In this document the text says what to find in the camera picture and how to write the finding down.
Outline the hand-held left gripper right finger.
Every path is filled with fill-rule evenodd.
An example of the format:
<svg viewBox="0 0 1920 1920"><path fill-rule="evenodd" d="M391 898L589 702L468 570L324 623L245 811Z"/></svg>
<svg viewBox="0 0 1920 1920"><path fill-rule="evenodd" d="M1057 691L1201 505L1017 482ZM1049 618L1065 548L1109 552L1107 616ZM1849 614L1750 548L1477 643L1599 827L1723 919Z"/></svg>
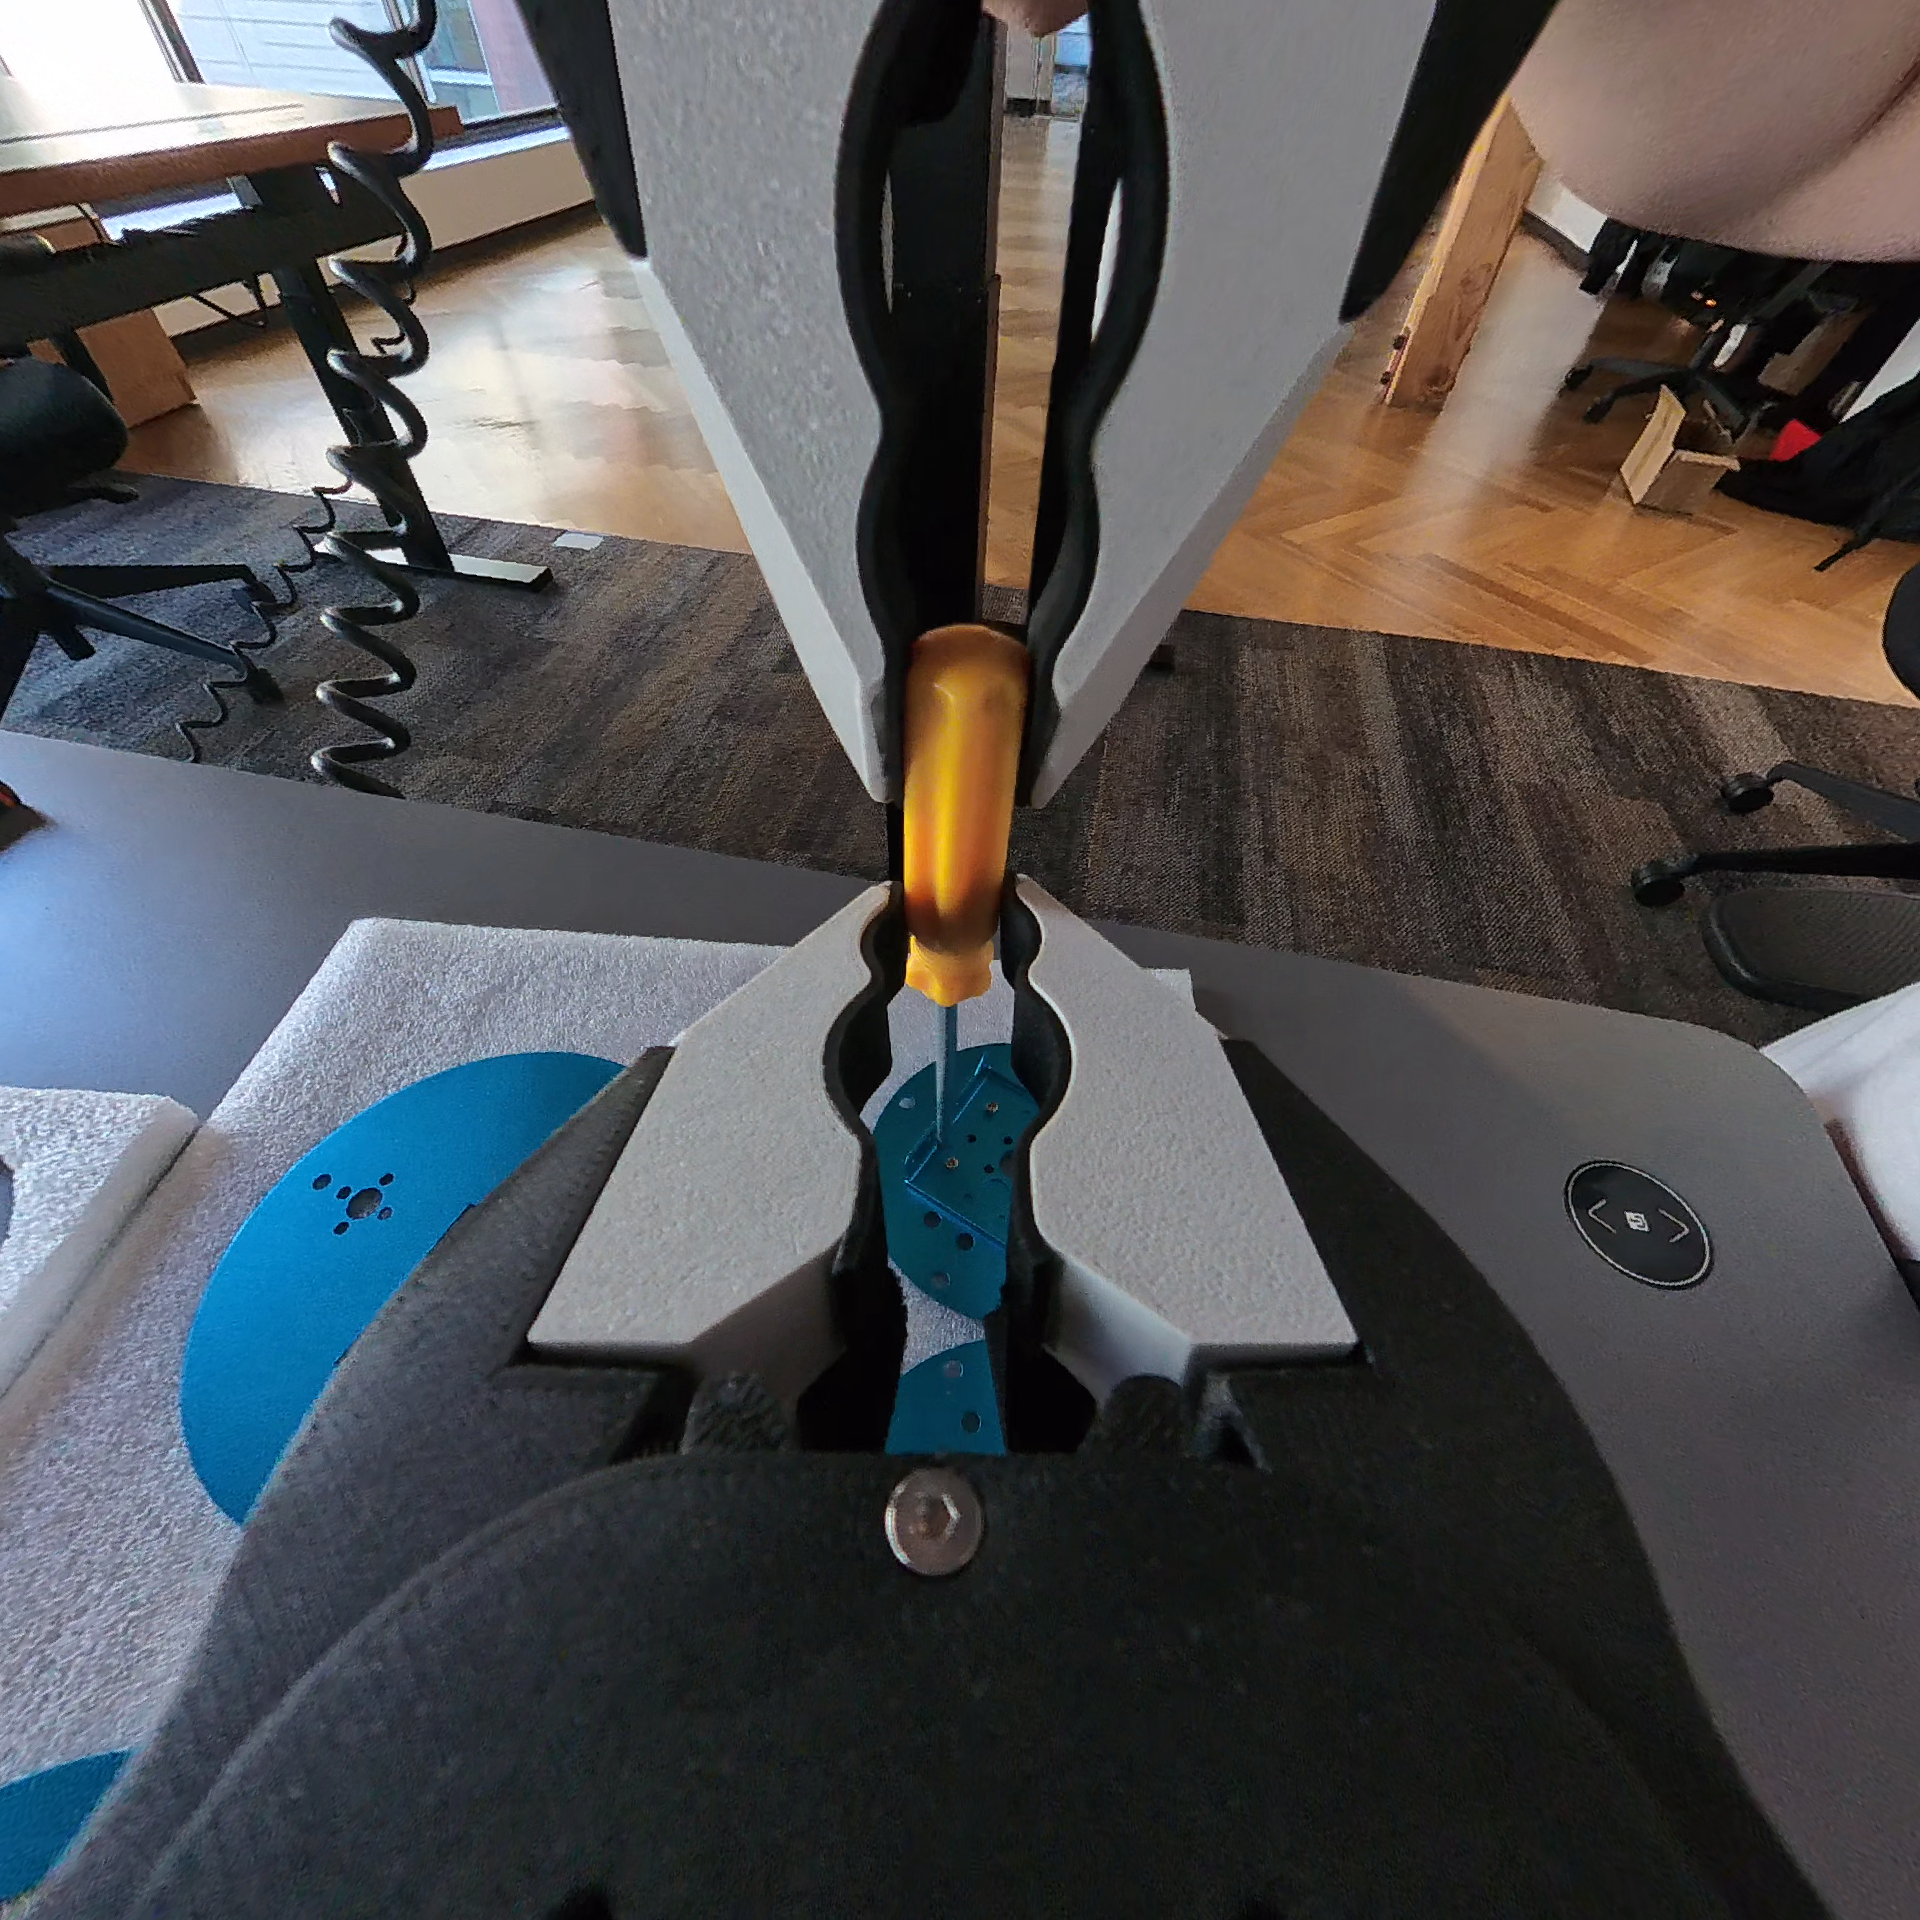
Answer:
<svg viewBox="0 0 1920 1920"><path fill-rule="evenodd" d="M1359 1345L1192 987L1140 967L1036 881L1007 881L998 959L1015 1147L991 1316L1011 1452L1067 1452L1125 1382L1344 1362Z"/></svg>

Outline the black table leg frame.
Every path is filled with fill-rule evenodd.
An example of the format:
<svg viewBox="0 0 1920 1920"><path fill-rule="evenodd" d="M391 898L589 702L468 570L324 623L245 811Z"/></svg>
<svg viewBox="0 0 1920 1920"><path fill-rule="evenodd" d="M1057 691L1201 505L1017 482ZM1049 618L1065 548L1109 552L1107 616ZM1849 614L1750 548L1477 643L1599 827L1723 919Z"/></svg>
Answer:
<svg viewBox="0 0 1920 1920"><path fill-rule="evenodd" d="M1104 521L1094 434L1135 362L1168 234L1168 130L1143 10L1092 6L1024 641L1067 704ZM979 614L989 436L991 35L981 6L883 6L855 70L835 188L857 358L880 406L857 555L888 664Z"/></svg>

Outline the dark swivel chair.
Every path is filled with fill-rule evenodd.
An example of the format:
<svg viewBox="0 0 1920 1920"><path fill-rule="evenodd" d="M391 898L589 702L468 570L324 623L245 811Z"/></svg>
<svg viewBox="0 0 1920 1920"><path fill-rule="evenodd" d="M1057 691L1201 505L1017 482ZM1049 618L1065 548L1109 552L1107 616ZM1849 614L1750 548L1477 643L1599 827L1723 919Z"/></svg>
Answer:
<svg viewBox="0 0 1920 1920"><path fill-rule="evenodd" d="M1566 374L1566 393L1595 374L1622 375L1595 399L1585 422L1606 419L1620 401L1669 392L1679 402L1699 402L1732 442L1771 406L1759 375L1769 358L1793 350L1816 324L1861 307L1851 268L1686 242L1613 219L1601 222L1590 242L1581 290L1647 298L1699 332L1685 363L1595 358Z"/></svg>

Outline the person's white shirt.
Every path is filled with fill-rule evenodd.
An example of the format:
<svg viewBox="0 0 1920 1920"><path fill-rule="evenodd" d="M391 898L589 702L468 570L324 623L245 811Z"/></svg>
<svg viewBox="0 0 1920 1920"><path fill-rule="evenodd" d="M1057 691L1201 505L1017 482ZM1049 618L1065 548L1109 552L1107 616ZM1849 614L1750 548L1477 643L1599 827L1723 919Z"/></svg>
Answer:
<svg viewBox="0 0 1920 1920"><path fill-rule="evenodd" d="M1917 986L1763 1052L1807 1096L1893 1255L1917 1260Z"/></svg>

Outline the person's right forearm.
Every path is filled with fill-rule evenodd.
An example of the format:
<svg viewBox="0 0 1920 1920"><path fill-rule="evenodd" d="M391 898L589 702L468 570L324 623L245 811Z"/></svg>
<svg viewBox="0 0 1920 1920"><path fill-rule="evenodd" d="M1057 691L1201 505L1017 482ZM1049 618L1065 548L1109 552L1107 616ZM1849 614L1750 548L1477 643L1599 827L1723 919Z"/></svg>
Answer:
<svg viewBox="0 0 1920 1920"><path fill-rule="evenodd" d="M1915 3L1566 3L1510 103L1548 171L1620 225L1917 259Z"/></svg>

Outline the large blue disc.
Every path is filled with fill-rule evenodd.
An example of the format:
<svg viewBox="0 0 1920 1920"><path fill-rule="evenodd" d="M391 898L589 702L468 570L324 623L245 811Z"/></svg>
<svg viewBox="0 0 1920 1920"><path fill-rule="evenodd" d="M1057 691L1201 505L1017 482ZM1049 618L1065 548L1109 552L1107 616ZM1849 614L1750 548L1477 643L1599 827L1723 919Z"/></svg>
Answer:
<svg viewBox="0 0 1920 1920"><path fill-rule="evenodd" d="M456 1065L349 1118L270 1188L182 1351L182 1441L228 1520L246 1520L343 1356L451 1225L617 1075L577 1052Z"/></svg>

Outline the wooden post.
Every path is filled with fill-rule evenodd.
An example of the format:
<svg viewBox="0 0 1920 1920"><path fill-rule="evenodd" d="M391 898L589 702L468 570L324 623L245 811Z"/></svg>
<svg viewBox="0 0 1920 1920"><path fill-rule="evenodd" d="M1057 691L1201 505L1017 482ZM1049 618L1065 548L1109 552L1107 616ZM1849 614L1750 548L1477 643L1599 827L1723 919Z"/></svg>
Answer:
<svg viewBox="0 0 1920 1920"><path fill-rule="evenodd" d="M1383 402L1437 412L1453 392L1541 175L1504 95L1460 164L1423 274L1383 374Z"/></svg>

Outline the brown cardboard box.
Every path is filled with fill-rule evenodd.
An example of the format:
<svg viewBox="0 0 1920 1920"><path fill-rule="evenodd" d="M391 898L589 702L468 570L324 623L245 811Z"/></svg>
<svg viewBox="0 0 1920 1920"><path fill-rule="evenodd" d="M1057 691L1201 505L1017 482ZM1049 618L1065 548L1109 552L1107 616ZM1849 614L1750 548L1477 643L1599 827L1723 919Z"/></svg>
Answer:
<svg viewBox="0 0 1920 1920"><path fill-rule="evenodd" d="M77 344L128 427L199 402L185 362L153 311L81 327Z"/></svg>

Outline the blue perforated plate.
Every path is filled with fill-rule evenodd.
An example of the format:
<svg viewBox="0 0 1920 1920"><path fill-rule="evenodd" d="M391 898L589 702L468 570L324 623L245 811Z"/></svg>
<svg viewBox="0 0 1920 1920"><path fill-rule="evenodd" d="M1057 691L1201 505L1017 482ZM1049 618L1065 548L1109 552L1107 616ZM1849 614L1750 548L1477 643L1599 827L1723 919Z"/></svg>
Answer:
<svg viewBox="0 0 1920 1920"><path fill-rule="evenodd" d="M883 1449L894 1457L1005 1455L985 1337L958 1343L901 1375Z"/></svg>

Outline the black and red backpack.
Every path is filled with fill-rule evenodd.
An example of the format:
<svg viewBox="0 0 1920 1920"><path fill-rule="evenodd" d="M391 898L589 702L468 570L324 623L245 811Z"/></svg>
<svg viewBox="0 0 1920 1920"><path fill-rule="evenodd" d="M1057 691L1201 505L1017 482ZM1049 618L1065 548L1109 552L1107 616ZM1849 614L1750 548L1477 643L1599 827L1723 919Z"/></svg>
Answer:
<svg viewBox="0 0 1920 1920"><path fill-rule="evenodd" d="M1917 539L1917 377L1837 424L1787 462L1740 465L1719 491L1803 521L1847 526L1815 568L1831 570L1873 539Z"/></svg>

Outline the white foam sheet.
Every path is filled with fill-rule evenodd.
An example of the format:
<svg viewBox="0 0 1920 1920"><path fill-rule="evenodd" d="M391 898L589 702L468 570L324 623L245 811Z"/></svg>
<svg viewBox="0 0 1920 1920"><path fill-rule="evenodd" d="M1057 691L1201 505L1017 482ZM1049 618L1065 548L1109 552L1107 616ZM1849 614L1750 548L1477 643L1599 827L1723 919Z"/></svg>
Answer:
<svg viewBox="0 0 1920 1920"><path fill-rule="evenodd" d="M185 1335L245 1216L336 1124L430 1073L672 1042L775 947L358 919L4 1402L3 1774L139 1747L238 1528L179 1426Z"/></svg>

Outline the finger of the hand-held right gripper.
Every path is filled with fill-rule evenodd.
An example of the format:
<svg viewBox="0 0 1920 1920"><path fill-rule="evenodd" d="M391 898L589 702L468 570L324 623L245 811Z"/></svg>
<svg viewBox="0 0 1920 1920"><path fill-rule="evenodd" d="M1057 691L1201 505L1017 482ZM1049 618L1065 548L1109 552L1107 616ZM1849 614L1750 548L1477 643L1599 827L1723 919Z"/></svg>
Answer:
<svg viewBox="0 0 1920 1920"><path fill-rule="evenodd" d="M1336 318L1429 3L1147 3L1168 231L1092 444L1096 561L1054 664L1045 804L1096 742L1349 338Z"/></svg>
<svg viewBox="0 0 1920 1920"><path fill-rule="evenodd" d="M895 793L857 563L880 408L835 248L837 153L875 3L613 3L643 299L857 780Z"/></svg>

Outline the wooden top table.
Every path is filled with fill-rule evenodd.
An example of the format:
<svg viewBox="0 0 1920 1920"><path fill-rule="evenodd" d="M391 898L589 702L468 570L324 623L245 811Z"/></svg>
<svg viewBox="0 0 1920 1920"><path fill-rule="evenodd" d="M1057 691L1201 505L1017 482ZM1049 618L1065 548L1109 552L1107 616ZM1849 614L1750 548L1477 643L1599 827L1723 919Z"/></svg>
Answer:
<svg viewBox="0 0 1920 1920"><path fill-rule="evenodd" d="M157 236L36 257L4 271L4 346L270 274L327 406L351 444L381 427L373 399L336 375L348 323L319 263L400 231L353 184L327 191L328 145L387 153L406 130L400 103L260 87L141 83L33 87L3 81L3 212L36 226L59 209L157 188L233 185L239 210Z"/></svg>

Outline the white foam square frame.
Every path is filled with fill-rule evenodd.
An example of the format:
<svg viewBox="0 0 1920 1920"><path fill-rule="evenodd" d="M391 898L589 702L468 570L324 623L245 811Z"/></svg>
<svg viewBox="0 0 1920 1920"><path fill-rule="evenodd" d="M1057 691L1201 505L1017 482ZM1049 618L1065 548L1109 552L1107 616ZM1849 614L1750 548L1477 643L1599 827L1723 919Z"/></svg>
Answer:
<svg viewBox="0 0 1920 1920"><path fill-rule="evenodd" d="M199 1129L167 1096L3 1091L11 1179L3 1244L3 1388L11 1388Z"/></svg>

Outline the small wooden crate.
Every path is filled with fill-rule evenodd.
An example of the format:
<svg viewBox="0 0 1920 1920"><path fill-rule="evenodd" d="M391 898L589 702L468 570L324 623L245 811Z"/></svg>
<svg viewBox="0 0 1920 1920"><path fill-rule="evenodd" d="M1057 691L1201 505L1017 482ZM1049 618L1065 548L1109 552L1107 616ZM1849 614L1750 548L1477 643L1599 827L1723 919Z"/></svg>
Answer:
<svg viewBox="0 0 1920 1920"><path fill-rule="evenodd" d="M1646 513L1694 515L1725 474L1735 474L1735 436L1712 410L1695 410L1659 388L1632 451L1620 462L1622 491Z"/></svg>

